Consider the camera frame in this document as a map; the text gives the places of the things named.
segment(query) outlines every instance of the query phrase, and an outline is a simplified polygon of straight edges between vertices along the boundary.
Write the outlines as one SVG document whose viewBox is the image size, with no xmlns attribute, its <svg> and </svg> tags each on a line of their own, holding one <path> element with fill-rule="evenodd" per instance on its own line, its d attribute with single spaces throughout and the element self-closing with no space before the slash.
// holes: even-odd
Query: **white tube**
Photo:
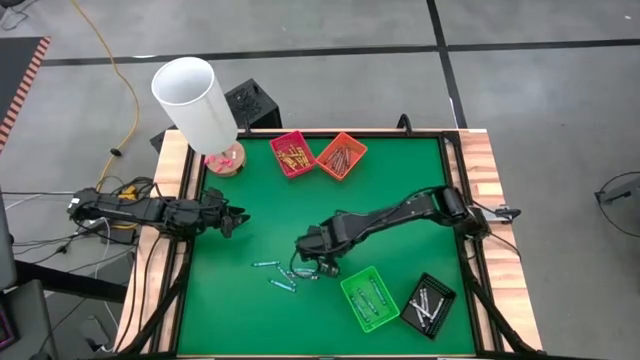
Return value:
<svg viewBox="0 0 640 360">
<path fill-rule="evenodd" d="M 196 152 L 219 154 L 236 140 L 238 126 L 208 62 L 184 57 L 165 64 L 151 92 Z"/>
</svg>

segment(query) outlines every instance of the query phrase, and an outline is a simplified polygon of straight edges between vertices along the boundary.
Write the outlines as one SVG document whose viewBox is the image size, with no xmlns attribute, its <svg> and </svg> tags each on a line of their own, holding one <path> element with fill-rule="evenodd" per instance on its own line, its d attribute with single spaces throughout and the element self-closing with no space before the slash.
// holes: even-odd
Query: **black box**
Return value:
<svg viewBox="0 0 640 360">
<path fill-rule="evenodd" d="M 420 321 L 418 320 L 418 315 L 416 314 L 416 309 L 409 304 L 411 300 L 416 300 L 416 302 L 420 303 L 420 289 L 423 288 L 427 289 L 427 297 L 429 299 L 430 310 L 432 312 L 434 312 L 436 304 L 442 300 L 442 305 L 435 319 L 431 323 L 426 322 L 426 329 L 422 328 Z M 456 293 L 453 290 L 433 276 L 427 273 L 422 273 L 422 276 L 418 281 L 418 285 L 416 285 L 416 288 L 413 290 L 407 304 L 404 309 L 402 309 L 400 317 L 421 334 L 433 340 L 438 334 L 438 331 L 440 331 L 442 324 L 444 324 L 444 320 L 447 318 L 455 298 Z"/>
<path fill-rule="evenodd" d="M 239 129 L 245 129 L 249 124 L 251 129 L 282 129 L 282 119 L 278 104 L 267 95 L 253 78 L 229 90 L 224 97 L 227 99 Z M 167 130 L 176 129 L 173 125 Z M 149 140 L 151 146 L 160 153 L 164 141 L 164 131 Z"/>
</svg>

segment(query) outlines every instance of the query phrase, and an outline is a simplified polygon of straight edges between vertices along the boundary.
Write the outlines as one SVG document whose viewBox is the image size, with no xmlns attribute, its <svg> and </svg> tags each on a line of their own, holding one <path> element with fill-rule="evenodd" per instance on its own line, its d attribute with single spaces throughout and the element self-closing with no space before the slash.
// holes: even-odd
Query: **robotic arm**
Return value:
<svg viewBox="0 0 640 360">
<path fill-rule="evenodd" d="M 226 238 L 233 229 L 249 220 L 243 208 L 228 206 L 222 192 L 209 189 L 202 199 L 145 197 L 137 200 L 102 194 L 94 188 L 76 192 L 67 208 L 71 219 L 80 223 L 105 217 L 111 220 L 149 225 L 176 238 L 198 235 L 207 227 L 220 229 Z"/>
<path fill-rule="evenodd" d="M 440 186 L 418 190 L 395 206 L 366 214 L 339 211 L 320 226 L 309 227 L 307 234 L 296 240 L 296 251 L 303 261 L 317 261 L 318 272 L 336 277 L 340 268 L 335 258 L 344 256 L 370 234 L 418 219 L 462 228 L 471 236 L 484 236 L 489 229 L 482 211 L 468 208 L 456 188 Z"/>
</svg>

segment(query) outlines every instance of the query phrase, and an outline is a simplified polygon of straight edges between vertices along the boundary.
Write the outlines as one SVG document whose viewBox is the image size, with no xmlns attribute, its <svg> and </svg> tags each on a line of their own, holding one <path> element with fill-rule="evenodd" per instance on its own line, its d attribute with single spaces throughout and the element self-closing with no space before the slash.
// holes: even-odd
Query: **green mat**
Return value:
<svg viewBox="0 0 640 360">
<path fill-rule="evenodd" d="M 181 355 L 375 355 L 473 354 L 471 324 L 453 231 L 415 221 L 370 236 L 339 259 L 339 279 L 299 280 L 297 293 L 268 283 L 281 279 L 294 240 L 336 209 L 367 212 L 397 203 L 410 192 L 445 183 L 434 139 L 360 139 L 368 153 L 343 182 L 321 169 L 288 180 L 268 140 L 241 141 L 247 166 L 235 177 L 208 174 L 215 187 L 251 220 L 233 238 L 209 230 L 196 239 L 178 346 Z M 329 139 L 308 140 L 317 156 Z M 296 260 L 296 267 L 310 266 Z M 422 272 L 451 287 L 458 297 L 435 341 L 396 318 L 364 333 L 340 281 L 375 266 L 399 307 Z"/>
</svg>

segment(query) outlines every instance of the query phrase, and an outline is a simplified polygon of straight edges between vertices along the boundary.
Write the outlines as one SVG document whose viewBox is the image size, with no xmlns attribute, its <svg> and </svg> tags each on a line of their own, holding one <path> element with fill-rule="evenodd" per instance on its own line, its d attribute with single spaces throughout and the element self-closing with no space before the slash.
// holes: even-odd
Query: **concrete floor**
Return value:
<svg viewBox="0 0 640 360">
<path fill-rule="evenodd" d="M 81 5 L 119 56 L 435 43 L 422 0 Z M 437 5 L 449 44 L 640 37 L 637 1 L 437 0 Z M 50 35 L 50 59 L 105 56 L 68 1 L 42 1 L 28 13 L 31 18 L 0 37 Z M 635 358 L 640 242 L 606 223 L 593 192 L 640 164 L 640 47 L 450 56 L 468 125 L 489 129 L 507 200 L 524 212 L 515 233 L 545 349 Z M 161 65 L 121 67 L 140 97 L 142 122 L 114 175 L 153 175 L 157 154 L 148 139 L 170 125 L 150 93 L 151 77 Z M 287 127 L 393 126 L 402 112 L 416 127 L 455 127 L 436 53 L 212 65 L 225 90 L 255 78 L 279 104 Z M 108 148 L 132 120 L 132 101 L 109 66 L 42 68 L 0 157 L 0 183 L 23 191 L 92 186 Z M 42 147 L 47 151 L 35 153 Z M 66 203 L 59 200 L 12 209 L 12 232 L 18 239 L 45 239 L 74 230 Z M 638 210 L 636 199 L 610 209 L 635 232 L 640 232 L 633 216 Z M 34 250 L 23 259 L 35 261 L 51 251 Z M 45 264 L 70 269 L 99 259 L 102 251 L 97 241 L 77 242 L 71 253 Z M 99 311 L 102 305 L 95 307 Z"/>
</svg>

